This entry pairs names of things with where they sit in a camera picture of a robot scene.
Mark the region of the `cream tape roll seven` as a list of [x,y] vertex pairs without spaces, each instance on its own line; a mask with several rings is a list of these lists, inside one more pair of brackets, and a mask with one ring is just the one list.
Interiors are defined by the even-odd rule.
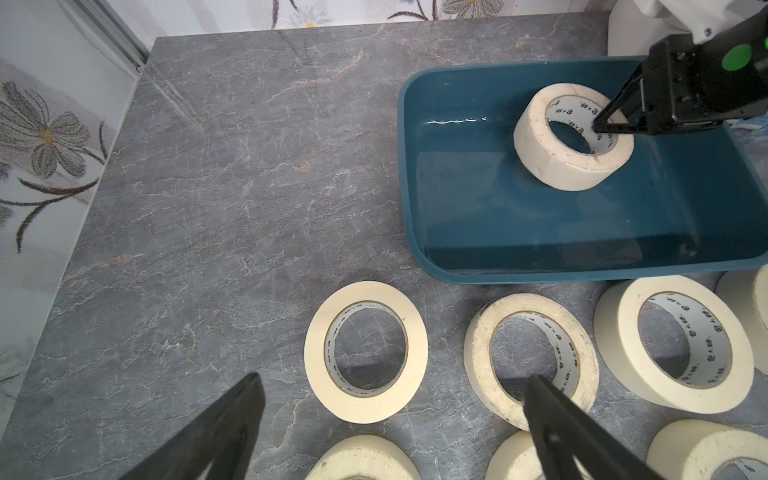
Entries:
[[545,479],[532,435],[526,431],[519,431],[505,440],[492,456],[485,479]]

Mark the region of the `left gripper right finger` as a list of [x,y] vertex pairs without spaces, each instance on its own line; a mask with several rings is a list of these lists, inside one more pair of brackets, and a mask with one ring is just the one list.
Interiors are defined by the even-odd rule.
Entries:
[[547,479],[660,477],[541,375],[528,380],[524,413]]

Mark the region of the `cream tape roll one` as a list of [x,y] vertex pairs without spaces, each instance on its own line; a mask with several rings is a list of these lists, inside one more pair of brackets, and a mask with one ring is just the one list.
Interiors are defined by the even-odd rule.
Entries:
[[[398,374],[376,389],[351,384],[335,359],[341,327],[365,309],[389,314],[405,338],[405,358]],[[362,281],[337,290],[316,311],[305,338],[304,365],[313,393],[333,415],[355,424],[373,424],[398,413],[414,397],[427,369],[428,352],[426,327],[411,300],[385,283]]]

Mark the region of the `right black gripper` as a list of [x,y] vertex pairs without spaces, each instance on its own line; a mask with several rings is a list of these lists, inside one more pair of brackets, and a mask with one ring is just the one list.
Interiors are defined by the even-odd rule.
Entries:
[[649,51],[597,114],[600,134],[661,135],[767,113],[767,6],[665,4],[682,32]]

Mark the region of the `cream tape roll three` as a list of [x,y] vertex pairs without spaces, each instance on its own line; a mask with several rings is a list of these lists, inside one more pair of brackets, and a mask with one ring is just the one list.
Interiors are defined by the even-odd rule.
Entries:
[[591,410],[599,386],[597,353],[585,328],[565,307],[541,295],[518,293],[496,300],[473,317],[464,341],[464,366],[481,402],[512,426],[527,431],[524,403],[509,395],[492,361],[492,339],[509,319],[535,325],[554,349],[553,386],[583,411]]

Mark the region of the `cream tape roll two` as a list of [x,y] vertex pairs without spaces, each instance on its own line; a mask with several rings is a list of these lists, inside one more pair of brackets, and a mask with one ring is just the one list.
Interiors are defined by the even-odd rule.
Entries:
[[675,421],[653,438],[646,464],[666,479],[714,479],[728,467],[767,477],[767,438],[699,419]]

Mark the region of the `teal plastic storage tray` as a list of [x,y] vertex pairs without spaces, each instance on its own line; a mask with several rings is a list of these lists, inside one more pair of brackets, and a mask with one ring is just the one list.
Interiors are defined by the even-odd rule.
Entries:
[[638,65],[603,57],[421,71],[398,98],[406,240],[457,284],[621,280],[767,261],[767,190],[728,128],[640,136],[596,187],[565,192],[521,163],[513,131],[541,88],[615,94]]

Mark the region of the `cream tape roll four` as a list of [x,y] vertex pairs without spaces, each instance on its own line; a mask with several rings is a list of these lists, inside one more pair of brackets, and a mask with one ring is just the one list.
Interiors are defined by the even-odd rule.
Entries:
[[[647,303],[667,311],[686,334],[690,358],[678,377],[664,371],[643,344],[640,314]],[[753,352],[740,321],[715,293],[689,278],[647,277],[614,285],[598,301],[593,325],[609,370],[651,403],[718,414],[738,406],[753,385]]]

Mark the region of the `cream tape roll eight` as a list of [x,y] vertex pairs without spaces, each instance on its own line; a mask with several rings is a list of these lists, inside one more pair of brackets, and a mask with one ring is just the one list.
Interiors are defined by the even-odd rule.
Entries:
[[[562,191],[591,189],[623,167],[634,151],[630,134],[597,133],[592,124],[609,103],[600,92],[579,84],[557,83],[539,90],[518,120],[514,148],[526,169],[542,183]],[[550,125],[572,128],[586,140],[579,152],[561,141]]]

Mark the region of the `cream tape roll five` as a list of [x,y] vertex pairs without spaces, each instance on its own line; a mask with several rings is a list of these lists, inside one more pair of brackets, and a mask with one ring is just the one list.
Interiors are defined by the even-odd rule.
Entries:
[[728,305],[750,341],[755,368],[767,374],[767,266],[725,273],[716,294]]

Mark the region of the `cream tape roll six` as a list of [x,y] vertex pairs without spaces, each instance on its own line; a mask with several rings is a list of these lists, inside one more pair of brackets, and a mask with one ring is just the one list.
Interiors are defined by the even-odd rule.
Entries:
[[357,435],[331,447],[305,477],[311,479],[420,479],[405,452],[375,435]]

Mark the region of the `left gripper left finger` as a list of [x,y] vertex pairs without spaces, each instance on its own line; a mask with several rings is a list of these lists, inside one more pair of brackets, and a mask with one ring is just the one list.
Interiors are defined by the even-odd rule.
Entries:
[[122,477],[243,479],[264,408],[261,378],[249,373]]

